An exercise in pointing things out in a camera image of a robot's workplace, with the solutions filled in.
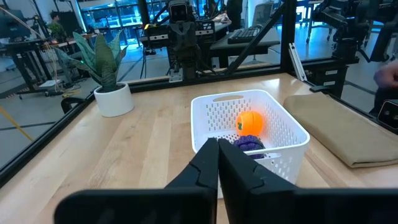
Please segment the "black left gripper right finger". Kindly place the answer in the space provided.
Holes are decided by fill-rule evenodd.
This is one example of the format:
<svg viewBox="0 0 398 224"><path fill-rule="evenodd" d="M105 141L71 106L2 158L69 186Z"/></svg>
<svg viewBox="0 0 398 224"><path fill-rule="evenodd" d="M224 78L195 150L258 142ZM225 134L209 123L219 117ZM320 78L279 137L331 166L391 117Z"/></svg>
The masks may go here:
<svg viewBox="0 0 398 224"><path fill-rule="evenodd" d="M230 224L398 224L398 189L305 189L218 141Z"/></svg>

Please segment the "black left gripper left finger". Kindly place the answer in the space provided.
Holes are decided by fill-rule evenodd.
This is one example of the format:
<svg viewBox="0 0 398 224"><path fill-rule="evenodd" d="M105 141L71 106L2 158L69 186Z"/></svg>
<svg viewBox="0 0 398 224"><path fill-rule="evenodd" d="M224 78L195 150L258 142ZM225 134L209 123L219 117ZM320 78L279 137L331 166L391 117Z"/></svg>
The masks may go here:
<svg viewBox="0 0 398 224"><path fill-rule="evenodd" d="M65 197L54 224L215 224L219 145L209 138L162 189L89 189Z"/></svg>

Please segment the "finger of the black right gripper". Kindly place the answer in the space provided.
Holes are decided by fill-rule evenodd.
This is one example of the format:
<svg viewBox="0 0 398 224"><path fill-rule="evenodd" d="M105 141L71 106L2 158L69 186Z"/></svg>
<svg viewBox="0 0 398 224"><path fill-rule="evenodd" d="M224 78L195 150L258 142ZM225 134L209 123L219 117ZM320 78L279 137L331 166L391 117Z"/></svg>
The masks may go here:
<svg viewBox="0 0 398 224"><path fill-rule="evenodd" d="M197 60L199 50L196 37L196 25L194 22L185 23L185 61Z"/></svg>
<svg viewBox="0 0 398 224"><path fill-rule="evenodd" d="M183 38L184 23L178 22L170 25L170 46L174 51L177 61L184 61Z"/></svg>

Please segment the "purple toy grapes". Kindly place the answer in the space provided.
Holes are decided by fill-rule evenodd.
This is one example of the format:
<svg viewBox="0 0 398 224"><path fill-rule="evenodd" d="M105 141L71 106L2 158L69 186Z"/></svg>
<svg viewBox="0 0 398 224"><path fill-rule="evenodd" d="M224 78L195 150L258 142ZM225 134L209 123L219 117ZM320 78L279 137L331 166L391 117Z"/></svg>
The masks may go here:
<svg viewBox="0 0 398 224"><path fill-rule="evenodd" d="M235 140L233 144L244 152L265 149L265 146L259 138L253 135L241 136L239 139Z"/></svg>

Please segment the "orange toy fruit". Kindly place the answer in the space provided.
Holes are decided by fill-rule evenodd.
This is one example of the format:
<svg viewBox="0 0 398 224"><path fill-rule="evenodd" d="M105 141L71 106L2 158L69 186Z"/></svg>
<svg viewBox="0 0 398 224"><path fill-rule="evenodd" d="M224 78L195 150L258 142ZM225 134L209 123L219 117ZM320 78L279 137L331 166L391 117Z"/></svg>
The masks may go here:
<svg viewBox="0 0 398 224"><path fill-rule="evenodd" d="M236 118L236 132L239 136L259 136L265 126L263 115L256 111L245 111Z"/></svg>

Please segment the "black keyboard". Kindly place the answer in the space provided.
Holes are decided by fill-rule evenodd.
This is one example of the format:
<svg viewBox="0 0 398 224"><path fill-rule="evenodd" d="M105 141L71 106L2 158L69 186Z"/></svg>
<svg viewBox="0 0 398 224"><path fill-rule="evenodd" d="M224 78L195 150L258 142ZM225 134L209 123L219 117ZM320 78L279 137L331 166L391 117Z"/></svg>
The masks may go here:
<svg viewBox="0 0 398 224"><path fill-rule="evenodd" d="M242 43L249 43L252 39L257 36L259 32L259 28L248 28L248 29L240 29L235 30L229 37L228 37L228 44L242 44Z"/></svg>

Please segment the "grey office chair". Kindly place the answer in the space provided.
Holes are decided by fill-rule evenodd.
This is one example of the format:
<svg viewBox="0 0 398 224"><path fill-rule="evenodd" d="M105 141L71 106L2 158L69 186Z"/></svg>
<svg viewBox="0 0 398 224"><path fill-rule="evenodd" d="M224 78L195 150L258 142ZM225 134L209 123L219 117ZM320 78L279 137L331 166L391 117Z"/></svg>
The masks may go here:
<svg viewBox="0 0 398 224"><path fill-rule="evenodd" d="M268 1L258 4L254 9L251 27L263 26L274 11L274 2Z"/></svg>

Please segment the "white perforated plastic basket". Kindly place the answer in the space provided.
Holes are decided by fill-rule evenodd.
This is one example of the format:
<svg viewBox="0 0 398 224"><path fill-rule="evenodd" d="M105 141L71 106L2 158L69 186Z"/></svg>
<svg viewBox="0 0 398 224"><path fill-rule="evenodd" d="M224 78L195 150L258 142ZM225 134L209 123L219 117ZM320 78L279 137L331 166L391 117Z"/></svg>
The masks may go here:
<svg viewBox="0 0 398 224"><path fill-rule="evenodd" d="M309 133L264 90L246 90L194 98L191 102L192 148L198 152L209 138L226 139L234 143L240 138L238 116L257 112L265 121L257 136L264 148L248 152L256 161L281 178L296 183Z"/></svg>

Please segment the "snake plant in white pot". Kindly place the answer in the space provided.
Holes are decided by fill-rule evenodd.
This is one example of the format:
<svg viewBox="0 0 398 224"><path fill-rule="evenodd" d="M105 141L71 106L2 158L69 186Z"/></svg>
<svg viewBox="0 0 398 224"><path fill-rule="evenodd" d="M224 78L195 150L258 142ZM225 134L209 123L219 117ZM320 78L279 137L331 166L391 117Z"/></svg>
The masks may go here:
<svg viewBox="0 0 398 224"><path fill-rule="evenodd" d="M77 69L89 73L99 84L93 92L98 108L104 117L116 117L134 109L134 102L127 83L118 82L119 67L126 55L126 49L120 46L119 34L107 42L103 34L98 34L95 44L91 47L86 39L76 32L73 34L80 49L82 59L68 56L64 51L55 48L60 58Z"/></svg>

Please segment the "silver aluminium bar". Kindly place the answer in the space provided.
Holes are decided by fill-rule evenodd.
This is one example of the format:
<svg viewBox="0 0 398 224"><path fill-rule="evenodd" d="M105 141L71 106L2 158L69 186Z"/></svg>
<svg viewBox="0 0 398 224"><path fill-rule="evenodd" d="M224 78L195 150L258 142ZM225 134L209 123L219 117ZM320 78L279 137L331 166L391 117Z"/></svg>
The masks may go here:
<svg viewBox="0 0 398 224"><path fill-rule="evenodd" d="M296 74L297 78L302 82L307 81L307 76L306 76L305 70L303 69L302 62L299 58L299 55L297 53L297 49L296 49L296 46L294 43L289 43L289 55L290 55L290 59L292 61L292 65L295 70L295 74Z"/></svg>

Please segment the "person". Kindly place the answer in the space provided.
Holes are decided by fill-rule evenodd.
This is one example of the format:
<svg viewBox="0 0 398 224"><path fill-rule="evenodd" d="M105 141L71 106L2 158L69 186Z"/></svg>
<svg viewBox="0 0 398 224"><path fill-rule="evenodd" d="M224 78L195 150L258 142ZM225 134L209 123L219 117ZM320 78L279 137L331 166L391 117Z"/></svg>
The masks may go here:
<svg viewBox="0 0 398 224"><path fill-rule="evenodd" d="M67 34L65 29L60 23L60 14L59 12L52 11L50 13L51 23L48 25L49 30L51 31L52 37L58 42L63 42L67 39Z"/></svg>

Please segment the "black equipment stand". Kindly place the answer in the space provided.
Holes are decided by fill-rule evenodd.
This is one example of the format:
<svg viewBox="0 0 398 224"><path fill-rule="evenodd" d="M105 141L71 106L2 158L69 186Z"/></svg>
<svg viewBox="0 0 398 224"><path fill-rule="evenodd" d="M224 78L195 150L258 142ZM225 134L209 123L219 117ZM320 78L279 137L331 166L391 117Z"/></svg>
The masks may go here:
<svg viewBox="0 0 398 224"><path fill-rule="evenodd" d="M302 65L307 76L307 82L311 86L328 86L331 90L325 93L340 98L349 65L357 64L358 62L358 57L352 59L330 57L304 60Z"/></svg>

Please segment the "black workbench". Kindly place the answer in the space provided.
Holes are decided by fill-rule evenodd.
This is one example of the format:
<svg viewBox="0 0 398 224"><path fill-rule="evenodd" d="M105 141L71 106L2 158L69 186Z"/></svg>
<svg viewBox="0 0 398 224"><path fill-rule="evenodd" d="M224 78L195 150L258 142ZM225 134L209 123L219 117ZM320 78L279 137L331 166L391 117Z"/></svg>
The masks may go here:
<svg viewBox="0 0 398 224"><path fill-rule="evenodd" d="M28 87L28 90L16 93L20 97L29 93L44 93L48 95L48 90L35 85L53 80L41 55L44 52L44 44L45 41L40 39L11 42L8 44L0 43L0 56L11 57Z"/></svg>

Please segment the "person's hand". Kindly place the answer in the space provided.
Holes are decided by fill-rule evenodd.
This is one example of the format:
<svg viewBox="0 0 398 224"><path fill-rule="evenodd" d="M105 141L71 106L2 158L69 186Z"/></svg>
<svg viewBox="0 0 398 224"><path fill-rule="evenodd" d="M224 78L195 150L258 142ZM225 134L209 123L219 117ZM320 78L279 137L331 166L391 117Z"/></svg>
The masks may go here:
<svg viewBox="0 0 398 224"><path fill-rule="evenodd" d="M379 88L398 88L398 60L383 65L374 74L374 81Z"/></svg>

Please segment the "black aluminium table frame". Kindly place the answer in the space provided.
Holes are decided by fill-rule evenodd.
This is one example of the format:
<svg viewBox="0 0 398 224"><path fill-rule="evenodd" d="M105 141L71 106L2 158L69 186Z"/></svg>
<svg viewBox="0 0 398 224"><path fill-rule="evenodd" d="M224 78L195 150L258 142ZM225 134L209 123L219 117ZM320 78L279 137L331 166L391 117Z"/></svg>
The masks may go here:
<svg viewBox="0 0 398 224"><path fill-rule="evenodd" d="M293 65L287 55L288 44L294 42L295 22L293 21L294 8L297 6L297 0L287 0L273 13L259 35L243 50L236 61L220 75L194 78L187 81L169 83L166 78L156 78L154 80L140 80L138 82L127 83L131 94L143 91L162 90L167 88L176 88L181 86L200 85L205 83L223 82L226 80L235 80L249 77L258 77L264 75L274 75L277 73L292 74ZM250 54L254 53L259 46L260 40L271 30L276 21L282 18L282 42L280 63L277 65L261 65L259 67L243 68L240 64ZM8 163L0 167L0 188L9 182L27 163L29 163L46 145L57 137L80 113L82 113L94 100L94 94L87 96L83 103L77 104L68 113L57 122L35 138L32 143L16 154Z"/></svg>

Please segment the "black corner bracket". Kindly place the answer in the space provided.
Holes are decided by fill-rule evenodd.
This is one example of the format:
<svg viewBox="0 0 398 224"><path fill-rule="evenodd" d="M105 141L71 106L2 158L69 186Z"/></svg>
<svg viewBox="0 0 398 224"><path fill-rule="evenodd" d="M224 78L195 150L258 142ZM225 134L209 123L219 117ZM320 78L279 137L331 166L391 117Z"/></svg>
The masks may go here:
<svg viewBox="0 0 398 224"><path fill-rule="evenodd" d="M66 97L61 101L61 107L63 112L66 114L73 108L72 104L80 104L83 103L84 101L85 99L83 98Z"/></svg>

